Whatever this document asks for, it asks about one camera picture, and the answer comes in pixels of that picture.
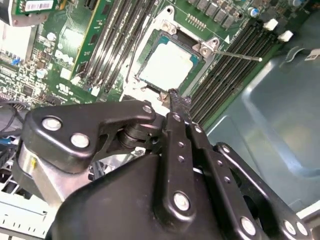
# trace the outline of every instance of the metal bracket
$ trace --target metal bracket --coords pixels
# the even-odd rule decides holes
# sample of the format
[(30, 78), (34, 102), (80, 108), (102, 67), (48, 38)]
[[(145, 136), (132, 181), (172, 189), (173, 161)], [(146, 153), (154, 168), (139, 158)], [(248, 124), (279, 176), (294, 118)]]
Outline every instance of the metal bracket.
[(178, 114), (167, 114), (161, 143), (154, 212), (167, 228), (183, 232), (196, 217), (196, 194), (191, 143)]
[(222, 155), (212, 150), (205, 132), (195, 124), (187, 128), (195, 165), (203, 170), (213, 208), (224, 235), (230, 239), (268, 239), (255, 222)]
[(310, 239), (311, 232), (284, 201), (227, 144), (218, 143), (215, 151), (222, 154), (230, 168), (240, 177), (240, 189), (251, 197), (258, 208), (263, 230), (277, 239)]

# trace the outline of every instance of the label sticker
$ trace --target label sticker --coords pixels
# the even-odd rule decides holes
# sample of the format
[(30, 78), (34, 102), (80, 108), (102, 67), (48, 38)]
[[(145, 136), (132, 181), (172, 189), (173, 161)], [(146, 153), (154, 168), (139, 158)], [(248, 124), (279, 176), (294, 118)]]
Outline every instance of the label sticker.
[(26, 12), (47, 10), (47, 9), (52, 9), (53, 5), (54, 5), (54, 0), (27, 1), (25, 3), (24, 10)]

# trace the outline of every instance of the integrated circuit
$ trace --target integrated circuit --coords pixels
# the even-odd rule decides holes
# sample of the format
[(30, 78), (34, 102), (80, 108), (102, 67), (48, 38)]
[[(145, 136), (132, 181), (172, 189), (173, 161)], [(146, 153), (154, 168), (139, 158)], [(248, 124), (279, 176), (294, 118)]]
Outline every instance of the integrated circuit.
[(198, 2), (198, 4), (196, 5), (196, 8), (201, 10), (201, 11), (204, 11), (208, 7), (209, 3), (210, 2), (208, 0), (200, 0)]
[(34, 92), (33, 88), (27, 85), (23, 85), (22, 93), (26, 96), (32, 96), (32, 93)]
[(220, 9), (217, 14), (215, 15), (214, 17), (214, 21), (217, 22), (217, 23), (221, 23), (223, 21), (223, 19), (226, 17), (227, 13)]
[(224, 27), (225, 29), (228, 29), (231, 27), (231, 25), (234, 23), (234, 18), (232, 16), (228, 16), (226, 18), (226, 20), (224, 21), (224, 23), (222, 24), (222, 27)]
[(216, 4), (210, 3), (208, 9), (205, 11), (205, 14), (213, 18), (217, 9), (218, 9), (218, 6)]

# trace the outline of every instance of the metal pin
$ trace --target metal pin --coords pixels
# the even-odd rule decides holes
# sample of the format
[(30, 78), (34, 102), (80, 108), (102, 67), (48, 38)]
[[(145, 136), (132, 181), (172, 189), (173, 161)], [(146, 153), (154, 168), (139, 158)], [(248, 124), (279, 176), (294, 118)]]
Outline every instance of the metal pin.
[(240, 58), (240, 59), (262, 62), (262, 58), (257, 57), (257, 56), (246, 56), (246, 55), (242, 55), (242, 54), (231, 53), (231, 52), (227, 52), (227, 51), (218, 51), (218, 50), (214, 50), (213, 52), (215, 54), (221, 54), (221, 55)]

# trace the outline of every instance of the chip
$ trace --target chip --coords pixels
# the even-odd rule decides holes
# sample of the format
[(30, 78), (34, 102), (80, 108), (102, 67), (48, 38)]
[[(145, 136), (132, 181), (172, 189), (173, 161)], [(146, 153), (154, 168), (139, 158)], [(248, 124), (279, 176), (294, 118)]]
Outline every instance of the chip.
[(38, 69), (43, 69), (44, 67), (46, 66), (46, 64), (42, 61), (38, 61), (37, 64), (36, 64), (36, 67)]
[(217, 23), (221, 23), (226, 15), (227, 15), (227, 13), (225, 11), (223, 11), (222, 9), (220, 9), (218, 11), (218, 13), (215, 15), (214, 21), (217, 22)]
[(208, 9), (205, 11), (205, 14), (209, 17), (213, 17), (218, 9), (218, 6), (214, 3), (211, 3), (208, 7)]
[(23, 86), (23, 89), (22, 89), (22, 93), (26, 96), (32, 96), (32, 93), (34, 92), (33, 88), (32, 87), (29, 87), (27, 85), (24, 85)]

